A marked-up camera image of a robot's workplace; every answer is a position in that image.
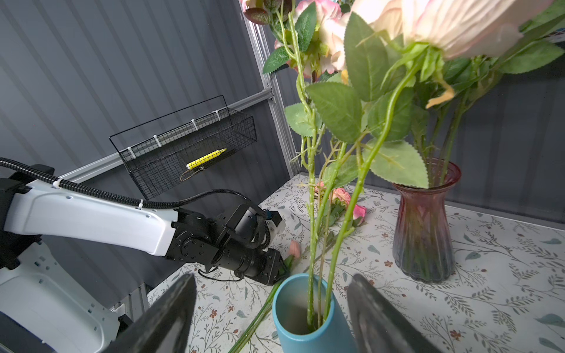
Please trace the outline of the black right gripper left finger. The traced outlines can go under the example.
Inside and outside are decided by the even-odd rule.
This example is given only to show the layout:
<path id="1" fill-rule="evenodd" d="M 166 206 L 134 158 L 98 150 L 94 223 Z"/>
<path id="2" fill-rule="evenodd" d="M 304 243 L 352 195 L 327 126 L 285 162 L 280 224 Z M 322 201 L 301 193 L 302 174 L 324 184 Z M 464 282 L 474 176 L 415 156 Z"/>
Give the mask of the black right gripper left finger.
<path id="1" fill-rule="evenodd" d="M 191 321 L 197 301 L 197 281 L 192 274 L 182 275 L 137 321 L 132 321 L 126 306 L 113 312 L 125 328 L 104 349 L 105 352 L 184 352 L 188 345 Z"/>

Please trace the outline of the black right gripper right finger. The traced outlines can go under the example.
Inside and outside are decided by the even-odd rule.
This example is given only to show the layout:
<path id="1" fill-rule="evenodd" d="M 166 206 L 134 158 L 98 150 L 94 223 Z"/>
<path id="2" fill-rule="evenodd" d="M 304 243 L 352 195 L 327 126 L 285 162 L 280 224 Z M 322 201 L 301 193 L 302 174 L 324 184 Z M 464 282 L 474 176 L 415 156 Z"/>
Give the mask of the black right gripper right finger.
<path id="1" fill-rule="evenodd" d="M 347 289 L 359 352 L 439 352 L 419 330 L 361 274 Z"/>

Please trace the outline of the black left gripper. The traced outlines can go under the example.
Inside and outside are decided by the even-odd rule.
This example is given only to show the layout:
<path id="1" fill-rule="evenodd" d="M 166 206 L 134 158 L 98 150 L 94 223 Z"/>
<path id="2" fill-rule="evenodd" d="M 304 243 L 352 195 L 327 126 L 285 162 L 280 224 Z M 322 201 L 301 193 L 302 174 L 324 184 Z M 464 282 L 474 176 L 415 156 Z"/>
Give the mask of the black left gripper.
<path id="1" fill-rule="evenodd" d="M 214 256 L 212 267 L 233 271 L 238 278 L 248 278 L 272 286 L 289 276 L 289 267 L 276 249 L 250 249 L 236 241 L 228 241 Z"/>

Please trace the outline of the teal ceramic vase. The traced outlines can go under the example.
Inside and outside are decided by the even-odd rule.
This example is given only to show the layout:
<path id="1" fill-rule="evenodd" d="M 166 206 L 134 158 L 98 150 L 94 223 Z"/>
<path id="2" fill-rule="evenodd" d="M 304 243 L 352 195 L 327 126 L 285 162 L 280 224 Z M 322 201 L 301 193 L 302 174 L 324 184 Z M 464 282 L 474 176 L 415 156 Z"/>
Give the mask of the teal ceramic vase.
<path id="1" fill-rule="evenodd" d="M 307 274 L 287 278 L 277 290 L 272 316 L 284 352 L 357 352 L 354 336 L 335 296 L 328 319 L 318 329 L 308 324 Z"/>

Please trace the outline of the pink ribbed glass vase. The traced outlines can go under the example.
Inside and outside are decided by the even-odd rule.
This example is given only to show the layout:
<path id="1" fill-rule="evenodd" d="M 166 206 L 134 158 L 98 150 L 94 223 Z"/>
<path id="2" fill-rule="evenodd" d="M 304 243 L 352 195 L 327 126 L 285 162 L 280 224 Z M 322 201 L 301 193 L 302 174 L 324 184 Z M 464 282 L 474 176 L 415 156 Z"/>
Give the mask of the pink ribbed glass vase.
<path id="1" fill-rule="evenodd" d="M 450 162 L 444 182 L 439 186 L 428 189 L 394 186 L 400 192 L 393 243 L 394 262 L 414 280 L 439 283 L 455 270 L 445 199 L 460 178 L 460 168 Z"/>

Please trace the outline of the small pink flower spray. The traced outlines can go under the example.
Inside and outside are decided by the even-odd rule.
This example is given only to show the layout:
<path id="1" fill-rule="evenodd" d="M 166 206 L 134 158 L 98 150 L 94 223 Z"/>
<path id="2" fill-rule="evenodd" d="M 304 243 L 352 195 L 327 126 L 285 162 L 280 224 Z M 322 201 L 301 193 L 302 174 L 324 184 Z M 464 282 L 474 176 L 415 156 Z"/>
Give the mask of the small pink flower spray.
<path id="1" fill-rule="evenodd" d="M 326 207 L 325 213 L 330 218 L 328 221 L 323 220 L 328 226 L 334 225 L 341 216 L 344 215 L 350 206 L 351 195 L 344 188 L 337 188 L 332 191 L 329 197 L 330 205 Z M 367 209 L 364 206 L 356 204 L 353 211 L 353 227 L 361 226 L 366 218 Z"/>

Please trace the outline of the pale peony spray stem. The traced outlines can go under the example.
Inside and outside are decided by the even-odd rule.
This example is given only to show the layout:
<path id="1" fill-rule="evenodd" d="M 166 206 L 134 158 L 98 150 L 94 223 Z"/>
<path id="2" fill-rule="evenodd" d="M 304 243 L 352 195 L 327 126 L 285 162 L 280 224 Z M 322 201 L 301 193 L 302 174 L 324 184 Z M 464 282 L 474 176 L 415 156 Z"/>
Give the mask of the pale peony spray stem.
<path id="1" fill-rule="evenodd" d="M 367 177 L 428 189 L 419 140 L 428 141 L 437 114 L 428 102 L 442 94 L 422 79 L 432 76 L 424 44 L 404 35 L 404 3 L 267 1 L 276 50 L 298 73 L 300 101 L 285 110 L 301 138 L 299 159 L 308 172 L 310 256 L 325 247 L 323 220 L 337 188 L 351 195 L 335 236 L 340 249 L 353 227 L 353 211 Z"/>

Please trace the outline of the large pink rose stem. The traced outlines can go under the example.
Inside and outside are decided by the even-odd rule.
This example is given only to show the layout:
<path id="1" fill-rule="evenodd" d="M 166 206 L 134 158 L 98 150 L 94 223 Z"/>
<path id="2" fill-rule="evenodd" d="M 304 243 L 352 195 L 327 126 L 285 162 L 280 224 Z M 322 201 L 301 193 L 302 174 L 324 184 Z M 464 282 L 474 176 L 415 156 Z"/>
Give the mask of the large pink rose stem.
<path id="1" fill-rule="evenodd" d="M 563 1 L 408 1 L 404 35 L 424 44 L 422 79 L 442 94 L 431 138 L 419 140 L 429 187 L 450 183 L 448 164 L 466 112 L 505 75 L 536 71 L 564 55 L 548 35 L 564 26 Z"/>

